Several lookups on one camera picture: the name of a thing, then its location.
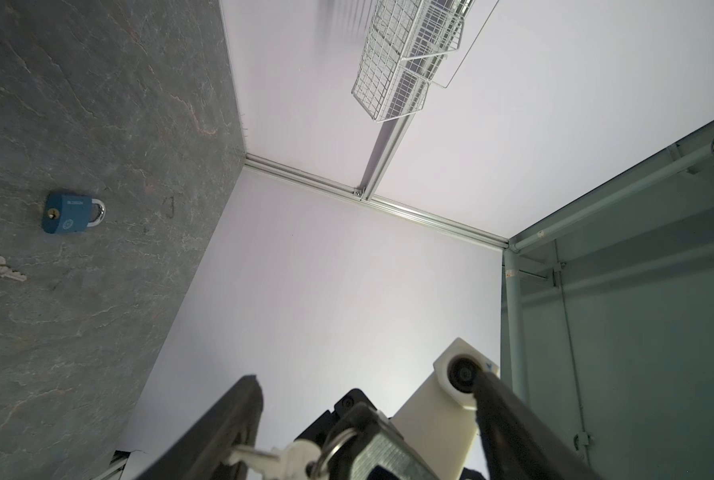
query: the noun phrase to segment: blue padlock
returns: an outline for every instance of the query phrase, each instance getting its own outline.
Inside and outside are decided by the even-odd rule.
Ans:
[[[98,205],[98,215],[92,219],[94,204]],[[42,229],[49,234],[82,232],[89,226],[100,224],[106,213],[104,202],[98,198],[54,193],[45,200]]]

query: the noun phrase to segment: white wire basket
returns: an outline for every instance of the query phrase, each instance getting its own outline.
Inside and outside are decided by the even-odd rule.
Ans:
[[[424,107],[446,54],[458,49],[471,0],[379,0],[352,94],[374,121]]]

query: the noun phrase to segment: padlock body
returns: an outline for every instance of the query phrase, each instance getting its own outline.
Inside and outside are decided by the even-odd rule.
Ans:
[[[48,195],[48,199],[45,200],[45,211],[42,214],[42,229],[49,234],[82,232],[91,221],[93,211],[91,200],[91,197],[85,195]]]

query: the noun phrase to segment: white panel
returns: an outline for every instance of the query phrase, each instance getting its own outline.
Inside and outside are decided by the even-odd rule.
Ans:
[[[370,1],[221,5],[246,149],[359,185],[380,130],[351,93]]]
[[[501,2],[378,194],[513,236],[714,119],[714,2]]]
[[[118,448],[160,455],[247,373],[261,448],[354,387],[392,415],[456,336],[499,359],[500,313],[500,253],[244,170]]]

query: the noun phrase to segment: wire basket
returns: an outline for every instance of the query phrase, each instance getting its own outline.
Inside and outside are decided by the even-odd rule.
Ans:
[[[352,88],[374,121],[424,107],[447,53],[458,49],[471,0],[379,0]]]

